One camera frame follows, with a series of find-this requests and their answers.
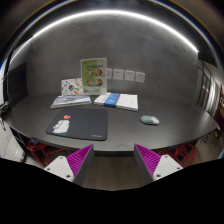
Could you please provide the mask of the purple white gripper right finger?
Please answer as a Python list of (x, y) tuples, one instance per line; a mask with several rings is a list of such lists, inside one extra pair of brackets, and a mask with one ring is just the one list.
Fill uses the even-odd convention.
[(134, 145), (134, 156), (146, 184), (180, 171), (182, 166), (168, 154), (160, 156), (139, 144)]

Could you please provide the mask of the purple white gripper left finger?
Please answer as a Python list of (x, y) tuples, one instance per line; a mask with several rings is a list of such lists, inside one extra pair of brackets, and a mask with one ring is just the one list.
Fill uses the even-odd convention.
[(86, 146), (69, 156), (58, 156), (45, 171), (81, 186), (94, 156), (94, 146)]

